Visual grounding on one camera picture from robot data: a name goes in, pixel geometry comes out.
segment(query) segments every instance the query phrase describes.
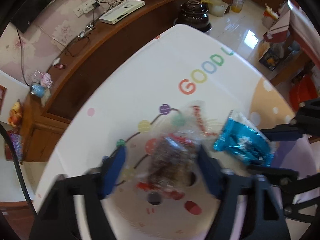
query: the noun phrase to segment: red bucket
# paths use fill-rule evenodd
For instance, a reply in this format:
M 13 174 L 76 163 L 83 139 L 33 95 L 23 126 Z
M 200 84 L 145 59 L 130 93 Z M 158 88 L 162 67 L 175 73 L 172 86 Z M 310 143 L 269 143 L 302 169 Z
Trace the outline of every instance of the red bucket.
M 301 102 L 318 97 L 316 87 L 309 74 L 305 75 L 298 84 L 292 87 L 289 96 L 291 106 L 295 111 L 298 111 Z

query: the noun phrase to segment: plastic bottle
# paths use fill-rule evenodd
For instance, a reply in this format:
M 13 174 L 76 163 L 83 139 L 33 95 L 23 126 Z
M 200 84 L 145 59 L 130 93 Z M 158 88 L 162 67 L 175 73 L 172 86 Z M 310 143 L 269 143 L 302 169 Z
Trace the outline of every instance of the plastic bottle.
M 244 0 L 233 0 L 231 10 L 239 13 L 242 10 Z

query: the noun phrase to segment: television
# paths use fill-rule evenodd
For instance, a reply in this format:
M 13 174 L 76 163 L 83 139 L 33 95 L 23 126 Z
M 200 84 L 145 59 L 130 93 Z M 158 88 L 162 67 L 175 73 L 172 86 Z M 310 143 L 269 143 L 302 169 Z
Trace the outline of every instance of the television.
M 14 14 L 11 22 L 24 33 L 41 11 L 52 1 L 53 0 L 25 0 Z

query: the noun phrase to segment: brown ceramic pot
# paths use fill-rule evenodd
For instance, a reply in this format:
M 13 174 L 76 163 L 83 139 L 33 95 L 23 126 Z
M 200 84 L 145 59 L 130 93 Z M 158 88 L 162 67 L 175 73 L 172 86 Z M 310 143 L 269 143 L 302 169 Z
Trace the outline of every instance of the brown ceramic pot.
M 209 25 L 208 9 L 199 1 L 190 0 L 180 6 L 177 24 L 186 24 L 200 31 L 204 31 Z

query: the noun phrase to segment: yellow liquid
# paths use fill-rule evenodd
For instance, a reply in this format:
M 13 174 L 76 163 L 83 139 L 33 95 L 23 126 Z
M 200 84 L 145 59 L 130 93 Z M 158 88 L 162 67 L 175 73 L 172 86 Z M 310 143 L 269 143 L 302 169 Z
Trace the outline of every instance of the yellow liquid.
M 242 10 L 242 8 L 239 8 L 239 7 L 237 7 L 237 6 L 231 6 L 231 10 L 233 10 L 234 12 L 236 12 L 236 13 L 239 13 L 241 10 Z

